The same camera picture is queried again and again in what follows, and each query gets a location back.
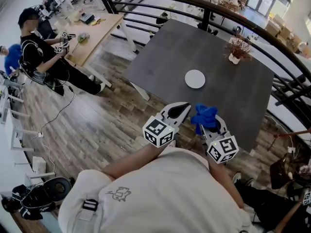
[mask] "strap buckle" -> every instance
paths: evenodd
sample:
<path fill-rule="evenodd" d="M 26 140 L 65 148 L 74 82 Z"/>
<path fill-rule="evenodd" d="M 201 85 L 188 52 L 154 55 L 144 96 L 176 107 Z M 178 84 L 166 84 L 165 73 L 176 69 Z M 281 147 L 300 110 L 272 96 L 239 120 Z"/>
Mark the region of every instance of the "strap buckle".
<path fill-rule="evenodd" d="M 97 207 L 98 207 L 98 202 L 93 199 L 85 200 L 82 206 L 83 209 L 94 211 L 94 212 L 96 212 Z"/>

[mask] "window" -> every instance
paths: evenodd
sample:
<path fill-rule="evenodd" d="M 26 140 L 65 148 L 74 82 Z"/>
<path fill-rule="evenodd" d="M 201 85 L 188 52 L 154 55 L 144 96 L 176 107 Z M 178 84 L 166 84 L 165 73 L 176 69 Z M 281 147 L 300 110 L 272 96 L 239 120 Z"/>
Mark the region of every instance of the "window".
<path fill-rule="evenodd" d="M 288 6 L 287 0 L 276 0 L 274 5 L 271 8 L 270 13 L 276 15 L 278 14 L 280 17 L 283 17 Z"/>

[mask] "cardboard box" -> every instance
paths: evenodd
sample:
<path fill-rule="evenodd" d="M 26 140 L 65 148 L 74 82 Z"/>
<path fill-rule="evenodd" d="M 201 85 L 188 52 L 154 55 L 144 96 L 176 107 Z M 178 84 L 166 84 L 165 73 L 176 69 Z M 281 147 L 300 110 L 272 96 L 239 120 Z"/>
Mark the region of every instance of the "cardboard box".
<path fill-rule="evenodd" d="M 280 36 L 282 36 L 284 39 L 287 39 L 291 32 L 292 31 L 285 25 L 281 30 Z"/>
<path fill-rule="evenodd" d="M 275 22 L 269 20 L 265 30 L 271 35 L 276 36 L 281 31 L 281 28 Z"/>
<path fill-rule="evenodd" d="M 293 37 L 291 37 L 290 39 L 287 39 L 287 43 L 288 45 L 290 45 L 291 47 L 289 47 L 293 52 L 296 52 L 298 50 L 298 45 L 301 42 L 301 39 L 294 34 Z"/>
<path fill-rule="evenodd" d="M 310 58 L 310 48 L 306 46 L 302 51 L 302 56 L 309 59 Z"/>
<path fill-rule="evenodd" d="M 286 46 L 286 40 L 282 36 L 278 34 L 276 38 Z"/>
<path fill-rule="evenodd" d="M 282 29 L 285 25 L 285 21 L 282 19 L 282 17 L 280 17 L 278 14 L 276 14 L 274 16 L 274 18 L 272 19 L 273 22 L 275 22 L 278 26 L 280 26 L 280 28 Z"/>

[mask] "blue cloth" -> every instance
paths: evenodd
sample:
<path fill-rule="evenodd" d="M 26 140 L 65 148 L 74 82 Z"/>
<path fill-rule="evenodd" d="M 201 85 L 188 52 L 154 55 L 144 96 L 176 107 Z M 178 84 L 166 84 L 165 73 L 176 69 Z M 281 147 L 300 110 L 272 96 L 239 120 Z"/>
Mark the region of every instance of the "blue cloth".
<path fill-rule="evenodd" d="M 200 124 L 205 128 L 216 128 L 216 114 L 218 112 L 217 107 L 206 107 L 205 105 L 198 103 L 195 106 L 196 116 L 191 118 L 191 124 L 196 124 L 196 133 L 201 135 Z"/>
<path fill-rule="evenodd" d="M 19 68 L 18 61 L 21 57 L 21 54 L 20 44 L 14 44 L 9 47 L 9 55 L 4 58 L 4 69 L 8 76 L 12 73 L 10 67 L 12 67 L 14 70 Z"/>

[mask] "person in blue shirt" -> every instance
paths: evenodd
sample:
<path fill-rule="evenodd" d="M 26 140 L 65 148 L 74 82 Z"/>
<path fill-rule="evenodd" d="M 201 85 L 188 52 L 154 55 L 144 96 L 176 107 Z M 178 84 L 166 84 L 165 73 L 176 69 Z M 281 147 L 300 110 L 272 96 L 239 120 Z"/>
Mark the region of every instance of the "person in blue shirt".
<path fill-rule="evenodd" d="M 19 59 L 21 57 L 20 44 L 13 44 L 7 49 L 4 46 L 0 46 L 0 55 L 4 55 L 4 69 L 8 76 L 15 75 L 19 69 Z"/>

